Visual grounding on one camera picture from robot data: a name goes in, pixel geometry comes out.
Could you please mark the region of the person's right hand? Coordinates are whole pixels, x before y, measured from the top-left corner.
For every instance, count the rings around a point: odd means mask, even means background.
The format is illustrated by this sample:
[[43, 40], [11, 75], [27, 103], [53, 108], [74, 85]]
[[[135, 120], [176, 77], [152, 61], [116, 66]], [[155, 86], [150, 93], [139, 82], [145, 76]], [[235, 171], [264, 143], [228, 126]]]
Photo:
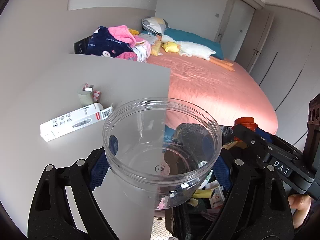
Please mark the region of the person's right hand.
[[296, 210], [292, 215], [293, 227], [296, 229], [300, 227], [306, 219], [310, 211], [312, 199], [307, 194], [293, 194], [287, 199], [289, 201], [290, 208]]

